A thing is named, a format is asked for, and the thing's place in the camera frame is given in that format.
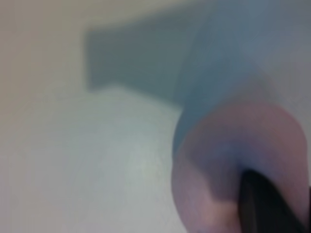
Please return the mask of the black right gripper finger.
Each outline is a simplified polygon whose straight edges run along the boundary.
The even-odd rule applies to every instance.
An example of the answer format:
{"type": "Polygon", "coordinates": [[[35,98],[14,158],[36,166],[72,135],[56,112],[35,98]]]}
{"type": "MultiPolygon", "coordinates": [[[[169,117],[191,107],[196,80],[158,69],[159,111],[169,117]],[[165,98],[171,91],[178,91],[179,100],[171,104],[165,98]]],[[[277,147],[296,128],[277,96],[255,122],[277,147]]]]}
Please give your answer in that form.
{"type": "Polygon", "coordinates": [[[242,174],[238,213],[242,233],[308,233],[276,187],[264,176],[242,174]]]}

